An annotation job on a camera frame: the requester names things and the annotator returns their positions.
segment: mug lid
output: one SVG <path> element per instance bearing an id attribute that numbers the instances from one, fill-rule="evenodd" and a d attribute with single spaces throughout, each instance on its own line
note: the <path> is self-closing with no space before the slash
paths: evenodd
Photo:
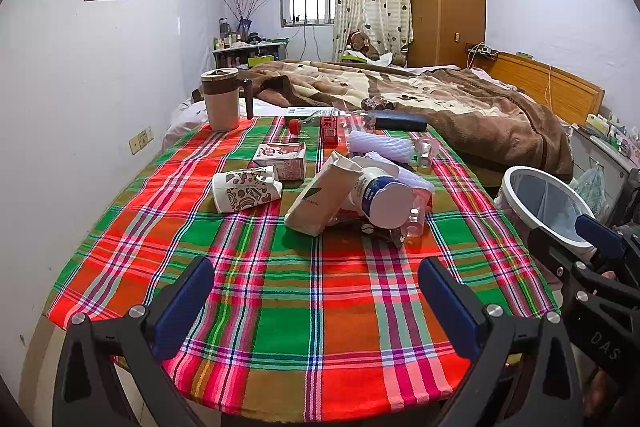
<path id="1" fill-rule="evenodd" d="M 206 71 L 202 73 L 200 78 L 203 82 L 212 82 L 215 80 L 226 80 L 238 76 L 238 68 L 219 68 L 217 70 Z"/>

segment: blue gripper pad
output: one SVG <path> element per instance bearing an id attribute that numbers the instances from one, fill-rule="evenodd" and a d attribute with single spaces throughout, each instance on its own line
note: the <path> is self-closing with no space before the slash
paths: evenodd
<path id="1" fill-rule="evenodd" d="M 601 256 L 606 259 L 622 259 L 625 256 L 622 237 L 593 217 L 586 214 L 578 216 L 575 220 L 575 233 L 600 250 Z"/>
<path id="2" fill-rule="evenodd" d="M 449 338 L 449 342 L 456 350 L 456 354 L 463 359 L 475 362 L 480 356 L 481 346 L 478 343 L 479 325 L 460 298 L 454 292 L 451 285 L 460 287 L 458 290 L 471 292 L 472 290 L 457 283 L 453 277 L 446 273 L 446 269 L 440 264 L 444 276 L 434 263 L 440 263 L 436 258 L 423 259 L 418 267 L 418 285 L 424 298 L 429 303 L 431 310 L 442 329 Z"/>
<path id="3" fill-rule="evenodd" d="M 177 355 L 212 288 L 213 265 L 209 259 L 202 258 L 155 321 L 151 353 L 158 362 Z"/>

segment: window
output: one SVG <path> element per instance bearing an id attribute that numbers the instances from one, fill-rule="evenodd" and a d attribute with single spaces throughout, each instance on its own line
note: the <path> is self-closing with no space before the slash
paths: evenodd
<path id="1" fill-rule="evenodd" d="M 280 0 L 280 14 L 282 28 L 333 24 L 335 0 Z"/>

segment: trash can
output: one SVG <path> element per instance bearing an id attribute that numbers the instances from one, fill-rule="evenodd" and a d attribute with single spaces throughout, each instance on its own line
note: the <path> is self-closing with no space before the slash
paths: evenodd
<path id="1" fill-rule="evenodd" d="M 569 185 L 551 174 L 531 167 L 511 167 L 504 174 L 495 204 L 527 244 L 529 232 L 542 227 L 569 250 L 588 261 L 595 251 L 575 232 L 575 220 L 591 209 Z M 536 263 L 552 289 L 561 282 L 542 264 Z"/>

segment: wooden headboard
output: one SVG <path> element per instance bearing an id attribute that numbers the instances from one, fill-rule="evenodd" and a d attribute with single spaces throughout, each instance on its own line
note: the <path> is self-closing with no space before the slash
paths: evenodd
<path id="1" fill-rule="evenodd" d="M 476 57 L 474 65 L 548 106 L 545 100 L 545 89 L 549 83 L 548 64 L 500 52 L 496 60 Z M 551 110 L 568 123 L 584 123 L 589 113 L 597 114 L 604 98 L 601 87 L 558 68 L 551 68 L 550 91 Z"/>

